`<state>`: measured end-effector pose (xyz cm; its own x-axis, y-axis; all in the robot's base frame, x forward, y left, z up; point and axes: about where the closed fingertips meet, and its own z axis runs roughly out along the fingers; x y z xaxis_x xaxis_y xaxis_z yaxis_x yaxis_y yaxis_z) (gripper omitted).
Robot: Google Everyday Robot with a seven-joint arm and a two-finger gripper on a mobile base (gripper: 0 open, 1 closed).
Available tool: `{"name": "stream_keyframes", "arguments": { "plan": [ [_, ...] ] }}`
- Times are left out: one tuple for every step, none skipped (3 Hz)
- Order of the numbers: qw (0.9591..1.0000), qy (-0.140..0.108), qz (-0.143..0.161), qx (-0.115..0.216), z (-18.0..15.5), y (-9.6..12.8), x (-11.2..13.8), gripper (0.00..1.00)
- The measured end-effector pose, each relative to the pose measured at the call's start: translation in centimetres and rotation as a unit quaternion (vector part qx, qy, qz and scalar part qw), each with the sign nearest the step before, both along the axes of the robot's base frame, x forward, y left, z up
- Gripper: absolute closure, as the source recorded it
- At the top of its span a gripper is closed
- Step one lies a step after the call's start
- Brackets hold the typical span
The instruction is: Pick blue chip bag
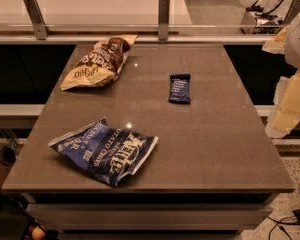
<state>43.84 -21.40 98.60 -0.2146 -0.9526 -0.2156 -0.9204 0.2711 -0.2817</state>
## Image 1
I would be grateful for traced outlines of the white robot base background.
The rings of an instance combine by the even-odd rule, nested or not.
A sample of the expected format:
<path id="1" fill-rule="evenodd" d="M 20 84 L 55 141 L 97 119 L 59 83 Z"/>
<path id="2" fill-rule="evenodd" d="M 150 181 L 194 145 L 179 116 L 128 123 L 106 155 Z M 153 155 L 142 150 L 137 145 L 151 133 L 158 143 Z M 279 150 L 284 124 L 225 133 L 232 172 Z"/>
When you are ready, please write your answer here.
<path id="1" fill-rule="evenodd" d="M 277 34 L 285 26 L 285 16 L 278 14 L 278 9 L 285 0 L 267 0 L 264 6 L 255 1 L 245 9 L 240 23 L 240 29 L 244 34 Z"/>

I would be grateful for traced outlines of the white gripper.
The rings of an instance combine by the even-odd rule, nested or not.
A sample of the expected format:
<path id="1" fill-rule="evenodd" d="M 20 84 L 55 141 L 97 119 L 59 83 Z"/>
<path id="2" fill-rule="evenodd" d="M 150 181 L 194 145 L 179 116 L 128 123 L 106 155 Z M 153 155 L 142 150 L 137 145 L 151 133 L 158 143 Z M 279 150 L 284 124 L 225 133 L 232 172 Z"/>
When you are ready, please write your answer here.
<path id="1" fill-rule="evenodd" d="M 300 69 L 300 13 L 289 27 L 284 27 L 267 41 L 262 50 L 272 54 L 285 53 L 285 61 Z M 265 133 L 270 138 L 283 138 L 300 122 L 300 70 L 290 78 L 279 79 L 273 102 Z"/>

